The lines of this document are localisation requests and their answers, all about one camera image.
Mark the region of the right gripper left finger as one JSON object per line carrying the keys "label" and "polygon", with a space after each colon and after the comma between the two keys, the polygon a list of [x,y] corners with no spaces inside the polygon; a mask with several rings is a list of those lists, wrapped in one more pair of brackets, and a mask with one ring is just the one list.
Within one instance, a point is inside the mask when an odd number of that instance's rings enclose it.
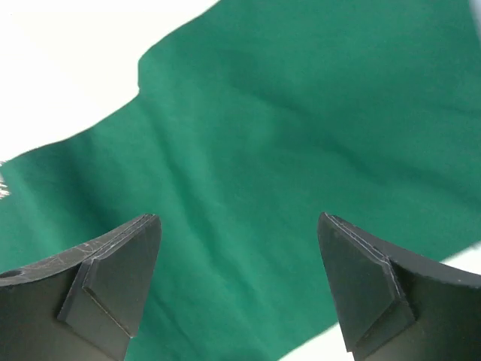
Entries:
{"label": "right gripper left finger", "polygon": [[124,360],[139,330],[162,235],[144,214],[1,274],[3,360]]}

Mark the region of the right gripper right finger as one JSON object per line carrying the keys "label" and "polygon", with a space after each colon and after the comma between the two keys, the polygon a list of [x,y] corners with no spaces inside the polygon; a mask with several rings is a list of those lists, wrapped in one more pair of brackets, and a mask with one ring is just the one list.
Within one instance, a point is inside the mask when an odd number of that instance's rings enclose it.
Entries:
{"label": "right gripper right finger", "polygon": [[478,360],[480,276],[321,214],[319,249],[356,360]]}

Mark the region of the green surgical drape cloth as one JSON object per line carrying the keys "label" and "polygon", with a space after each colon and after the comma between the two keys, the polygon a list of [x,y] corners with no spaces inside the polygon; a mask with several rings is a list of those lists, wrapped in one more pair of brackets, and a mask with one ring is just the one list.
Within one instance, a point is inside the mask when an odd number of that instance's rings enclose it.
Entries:
{"label": "green surgical drape cloth", "polygon": [[1,268],[142,214],[162,240],[130,360],[277,360],[336,320],[337,215],[445,259],[480,240],[480,41],[466,1],[221,1],[139,93],[8,161]]}

